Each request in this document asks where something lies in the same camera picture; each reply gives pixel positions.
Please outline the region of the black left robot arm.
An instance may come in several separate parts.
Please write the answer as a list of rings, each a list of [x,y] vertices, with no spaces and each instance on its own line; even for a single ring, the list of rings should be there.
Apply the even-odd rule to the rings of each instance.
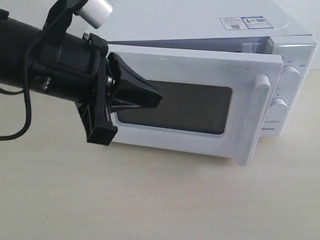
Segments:
[[[1,10],[0,82],[18,87],[25,104],[24,126],[2,141],[15,140],[29,129],[32,91],[74,102],[87,142],[105,146],[118,131],[112,113],[156,108],[161,102],[162,94],[110,52],[106,40],[68,34],[71,20],[69,14],[56,30],[38,29]]]

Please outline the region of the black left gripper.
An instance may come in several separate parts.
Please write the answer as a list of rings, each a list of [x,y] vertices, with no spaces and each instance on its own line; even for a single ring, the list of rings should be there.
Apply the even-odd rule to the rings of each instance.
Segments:
[[[95,34],[82,38],[67,34],[60,49],[43,44],[32,63],[32,90],[74,102],[86,141],[104,146],[118,132],[111,113],[153,109],[163,99],[117,53],[111,52],[106,59],[108,51],[107,41]],[[112,77],[115,83],[108,96],[107,81]]]

